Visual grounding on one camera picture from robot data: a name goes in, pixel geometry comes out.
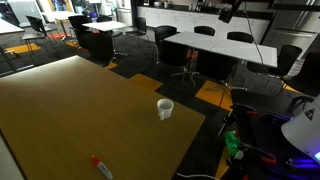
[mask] purple light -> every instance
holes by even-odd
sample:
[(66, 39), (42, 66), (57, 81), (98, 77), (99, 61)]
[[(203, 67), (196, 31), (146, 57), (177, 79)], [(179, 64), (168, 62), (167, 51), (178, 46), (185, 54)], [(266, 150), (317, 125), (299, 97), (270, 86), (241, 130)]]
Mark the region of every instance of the purple light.
[(316, 157), (317, 160), (320, 161), (320, 152), (318, 152), (314, 157)]

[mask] cup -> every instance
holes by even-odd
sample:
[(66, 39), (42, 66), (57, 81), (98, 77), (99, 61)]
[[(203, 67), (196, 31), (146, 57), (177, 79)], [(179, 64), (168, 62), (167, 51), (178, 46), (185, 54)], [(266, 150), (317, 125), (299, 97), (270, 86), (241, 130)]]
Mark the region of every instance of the cup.
[(157, 102), (160, 120), (168, 119), (171, 116), (173, 106), (174, 104), (170, 99), (160, 99)]

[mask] dark carpet floor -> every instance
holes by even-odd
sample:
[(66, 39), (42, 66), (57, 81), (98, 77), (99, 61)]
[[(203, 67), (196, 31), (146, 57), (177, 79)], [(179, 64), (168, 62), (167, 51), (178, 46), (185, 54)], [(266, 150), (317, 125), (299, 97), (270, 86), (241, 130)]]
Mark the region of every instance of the dark carpet floor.
[[(3, 48), (21, 44), (23, 44), (23, 42), (17, 34), (0, 36), (0, 45)], [(78, 54), (76, 48), (65, 45), (62, 41), (58, 41), (58, 43), (54, 45), (57, 47), (57, 51), (54, 51), (50, 46), (48, 46), (48, 51), (46, 51), (43, 42), (39, 43), (39, 46), (43, 48), (34, 52), (35, 66), (41, 66)], [(116, 50), (118, 52), (127, 52), (128, 56), (117, 56), (115, 62), (118, 66), (113, 68), (112, 71), (126, 78), (131, 78), (137, 73), (153, 78), (156, 67), (156, 61), (152, 58), (153, 46), (154, 42), (148, 42), (143, 39), (141, 39), (139, 45), (136, 46), (135, 39), (127, 38), (125, 48), (124, 37), (116, 38)], [(30, 65), (32, 62), (28, 52), (20, 54), (19, 58), (15, 58), (12, 55), (9, 55), (9, 57), (17, 68)], [(0, 73), (9, 70), (4, 59), (0, 57)], [(219, 110), (218, 107), (195, 97), (195, 94), (207, 80), (205, 77), (195, 77), (197, 85), (194, 86), (188, 78), (184, 84), (182, 84), (181, 77), (171, 78), (170, 74), (172, 72), (177, 72), (177, 69), (160, 64), (157, 80), (161, 81), (163, 86), (157, 89), (156, 92), (206, 116), (198, 135), (195, 137), (193, 144), (189, 148), (177, 172), (182, 174), (207, 174), (214, 176), (225, 145), (224, 138), (217, 137), (217, 134), (222, 126), (222, 119), (228, 111), (223, 109)], [(247, 87), (248, 91), (255, 93), (277, 96), (281, 86), (280, 80), (271, 78), (268, 86), (264, 87), (267, 81), (266, 76), (257, 75), (246, 69), (242, 70), (242, 68), (239, 68), (235, 77), (235, 85)], [(297, 96), (297, 93), (285, 91), (281, 96), (293, 98)]]

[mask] floor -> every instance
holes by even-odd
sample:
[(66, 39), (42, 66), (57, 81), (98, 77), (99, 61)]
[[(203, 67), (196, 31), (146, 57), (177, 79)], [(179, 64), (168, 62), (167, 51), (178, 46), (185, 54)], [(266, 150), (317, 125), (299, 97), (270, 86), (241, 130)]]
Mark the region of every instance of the floor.
[[(127, 52), (129, 55), (117, 56), (117, 59), (114, 62), (116, 65), (111, 69), (111, 71), (132, 81), (139, 78), (141, 79), (142, 77), (144, 80), (142, 80), (142, 83), (140, 81), (140, 85), (146, 85), (147, 87), (152, 86), (150, 88), (152, 91), (156, 91), (157, 93), (173, 99), (174, 101), (192, 108), (206, 116), (201, 129), (178, 167), (177, 172), (186, 175), (206, 174), (215, 176), (225, 146), (224, 137), (217, 137), (217, 134), (223, 124), (223, 117), (229, 112), (228, 107), (218, 108), (205, 98), (200, 99), (196, 97), (201, 88), (203, 88), (203, 85), (208, 82), (212, 83), (214, 80), (210, 80), (202, 76), (195, 76), (195, 86), (188, 78), (184, 83), (182, 83), (181, 77), (170, 77), (171, 73), (179, 70), (163, 64), (160, 64), (159, 71), (157, 73), (156, 80), (159, 82), (159, 87), (154, 88), (151, 83), (153, 83), (152, 78), (155, 76), (156, 60), (152, 53), (154, 47), (154, 34), (152, 29), (148, 30), (148, 36), (150, 41), (145, 40), (146, 38), (144, 37), (139, 40), (138, 45), (134, 38), (127, 38), (126, 47), (124, 46), (124, 36), (116, 38), (116, 50), (118, 52)], [(0, 36), (1, 47), (7, 48), (22, 44), (23, 42), (17, 34)], [(73, 55), (80, 55), (82, 57), (88, 56), (86, 52), (81, 52), (79, 54), (76, 48), (66, 45), (59, 40), (57, 43), (54, 43), (57, 48), (56, 51), (54, 51), (53, 48), (48, 48), (48, 51), (46, 51), (43, 42), (38, 42), (38, 45), (42, 48), (34, 51), (35, 66), (41, 66)], [(28, 52), (21, 53), (18, 58), (12, 55), (9, 55), (9, 57), (17, 67), (23, 67), (31, 64), (31, 58)], [(0, 57), (0, 73), (8, 71), (8, 68), (9, 67), (3, 61), (3, 58)], [(277, 96), (282, 85), (281, 81), (271, 78), (268, 85), (265, 87), (266, 82), (266, 76), (254, 74), (245, 68), (238, 68), (237, 70), (235, 78), (236, 86), (247, 87), (250, 92)], [(285, 90), (280, 96), (295, 97), (297, 96), (297, 93)], [(220, 97), (221, 94), (215, 94), (213, 98), (219, 99)], [(201, 180), (208, 178), (200, 177), (197, 179)]]

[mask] marker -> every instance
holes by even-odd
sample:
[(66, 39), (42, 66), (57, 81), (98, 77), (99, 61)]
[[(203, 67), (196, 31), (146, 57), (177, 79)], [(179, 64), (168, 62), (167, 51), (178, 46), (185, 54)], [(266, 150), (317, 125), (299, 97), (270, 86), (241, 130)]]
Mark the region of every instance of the marker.
[(112, 179), (113, 175), (112, 173), (109, 171), (109, 169), (100, 161), (100, 159), (98, 157), (96, 157), (95, 155), (92, 156), (92, 162), (95, 166), (97, 166), (97, 168), (100, 169), (100, 171), (108, 178), (108, 179)]

